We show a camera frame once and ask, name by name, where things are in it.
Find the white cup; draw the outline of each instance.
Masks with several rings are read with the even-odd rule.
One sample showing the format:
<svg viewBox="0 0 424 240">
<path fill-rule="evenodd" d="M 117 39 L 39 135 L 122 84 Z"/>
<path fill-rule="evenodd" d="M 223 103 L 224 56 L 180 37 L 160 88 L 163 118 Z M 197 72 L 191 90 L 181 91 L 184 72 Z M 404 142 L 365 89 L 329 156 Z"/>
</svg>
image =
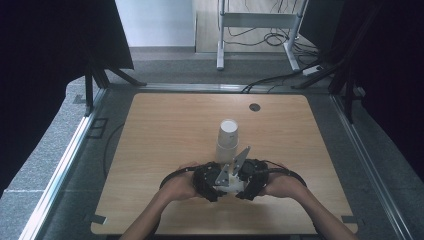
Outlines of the white cup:
<svg viewBox="0 0 424 240">
<path fill-rule="evenodd" d="M 232 119 L 221 122 L 216 141 L 216 161 L 220 164 L 232 163 L 238 146 L 238 124 Z"/>
</svg>

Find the small round object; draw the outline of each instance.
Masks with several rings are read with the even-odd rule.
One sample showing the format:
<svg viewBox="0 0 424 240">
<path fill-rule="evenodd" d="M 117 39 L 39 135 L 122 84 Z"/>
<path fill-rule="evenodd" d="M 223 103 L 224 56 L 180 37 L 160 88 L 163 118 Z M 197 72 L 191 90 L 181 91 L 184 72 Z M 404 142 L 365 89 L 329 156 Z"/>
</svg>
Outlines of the small round object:
<svg viewBox="0 0 424 240">
<path fill-rule="evenodd" d="M 259 112 L 259 110 L 261 110 L 261 106 L 259 106 L 257 103 L 250 104 L 249 108 L 254 112 Z"/>
</svg>

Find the forearm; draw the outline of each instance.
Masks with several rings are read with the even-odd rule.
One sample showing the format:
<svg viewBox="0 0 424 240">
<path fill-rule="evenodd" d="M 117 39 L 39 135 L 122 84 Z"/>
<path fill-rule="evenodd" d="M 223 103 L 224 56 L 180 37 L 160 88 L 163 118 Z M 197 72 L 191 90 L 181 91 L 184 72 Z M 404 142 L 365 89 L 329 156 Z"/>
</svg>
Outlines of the forearm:
<svg viewBox="0 0 424 240">
<path fill-rule="evenodd" d="M 358 239 L 352 231 L 329 212 L 309 190 L 306 189 L 296 200 L 302 205 L 312 222 L 326 239 Z"/>
<path fill-rule="evenodd" d="M 157 192 L 149 205 L 138 216 L 120 238 L 121 240 L 145 239 L 158 223 L 163 210 L 170 201 L 161 192 Z"/>
</svg>

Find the wooden tabletop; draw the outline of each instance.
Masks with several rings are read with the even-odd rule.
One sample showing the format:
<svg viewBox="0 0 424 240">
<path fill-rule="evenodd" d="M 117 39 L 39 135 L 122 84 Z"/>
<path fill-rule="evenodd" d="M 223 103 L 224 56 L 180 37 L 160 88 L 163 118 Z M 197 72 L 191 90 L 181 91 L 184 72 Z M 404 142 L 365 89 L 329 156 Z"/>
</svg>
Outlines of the wooden tabletop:
<svg viewBox="0 0 424 240">
<path fill-rule="evenodd" d="M 249 106 L 258 104 L 259 111 Z M 135 95 L 96 215 L 96 234 L 122 234 L 147 206 L 160 182 L 179 165 L 215 160 L 219 126 L 238 123 L 239 151 L 249 158 L 284 163 L 301 175 L 336 217 L 352 216 L 346 196 L 304 96 L 256 94 Z M 356 224 L 346 224 L 357 231 Z M 173 202 L 157 234 L 315 234 L 302 207 L 291 199 L 229 194 L 216 203 L 197 198 Z"/>
</svg>

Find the black curtain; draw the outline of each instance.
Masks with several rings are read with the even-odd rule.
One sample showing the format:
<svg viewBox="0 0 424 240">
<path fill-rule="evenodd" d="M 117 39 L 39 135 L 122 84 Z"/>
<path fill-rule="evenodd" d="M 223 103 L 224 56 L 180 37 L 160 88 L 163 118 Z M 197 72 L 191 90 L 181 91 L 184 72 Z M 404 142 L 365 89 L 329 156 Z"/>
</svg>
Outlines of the black curtain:
<svg viewBox="0 0 424 240">
<path fill-rule="evenodd" d="M 424 7 L 384 2 L 355 64 L 363 105 L 424 179 Z"/>
<path fill-rule="evenodd" d="M 89 62 L 133 63 L 113 0 L 1 0 L 0 34 L 3 193 L 60 109 L 67 84 Z"/>
</svg>

